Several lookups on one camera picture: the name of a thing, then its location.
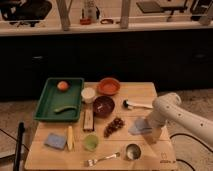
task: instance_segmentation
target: grapes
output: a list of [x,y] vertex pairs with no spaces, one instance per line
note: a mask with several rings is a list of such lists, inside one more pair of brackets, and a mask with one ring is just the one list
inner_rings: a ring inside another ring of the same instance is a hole
[[118,129],[121,129],[125,125],[124,121],[116,117],[112,122],[110,122],[105,130],[104,130],[104,137],[109,137],[113,132],[117,131]]

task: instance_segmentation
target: floor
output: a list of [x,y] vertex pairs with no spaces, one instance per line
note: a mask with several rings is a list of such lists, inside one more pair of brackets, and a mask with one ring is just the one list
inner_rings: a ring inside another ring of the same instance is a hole
[[[213,121],[213,89],[176,91],[176,93],[180,95],[183,101],[182,108]],[[23,143],[29,147],[37,125],[37,122],[32,119],[36,105],[36,100],[0,102],[0,129],[16,137],[19,122],[24,122],[26,131]],[[167,127],[170,135],[189,133],[173,121],[168,121]],[[0,132],[0,137],[0,156],[13,153],[16,142],[2,132]],[[172,138],[172,143],[178,159],[187,161],[197,171],[212,170],[213,153],[200,143],[186,136],[175,136]],[[23,150],[23,153],[25,154],[23,158],[25,158],[27,150]],[[0,160],[1,171],[10,171],[12,167],[12,160]],[[181,171],[192,170],[183,162],[178,162],[178,167]],[[23,163],[20,165],[21,170],[24,170]]]

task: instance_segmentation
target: white cup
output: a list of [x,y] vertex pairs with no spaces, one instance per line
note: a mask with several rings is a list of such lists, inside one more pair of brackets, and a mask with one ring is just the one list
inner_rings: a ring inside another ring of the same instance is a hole
[[87,87],[81,91],[82,101],[85,103],[92,103],[95,99],[96,92],[93,88]]

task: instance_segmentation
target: metal cup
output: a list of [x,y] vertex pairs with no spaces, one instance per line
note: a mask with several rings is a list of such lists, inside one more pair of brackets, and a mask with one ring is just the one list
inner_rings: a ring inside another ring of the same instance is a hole
[[126,147],[126,159],[137,160],[141,156],[141,149],[137,144],[129,144]]

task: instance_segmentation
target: orange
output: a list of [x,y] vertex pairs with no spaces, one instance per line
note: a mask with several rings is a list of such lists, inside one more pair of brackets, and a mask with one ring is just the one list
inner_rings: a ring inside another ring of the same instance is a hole
[[66,81],[60,81],[60,82],[58,82],[58,84],[57,84],[57,88],[58,88],[60,91],[67,91],[68,88],[69,88],[69,84],[68,84]]

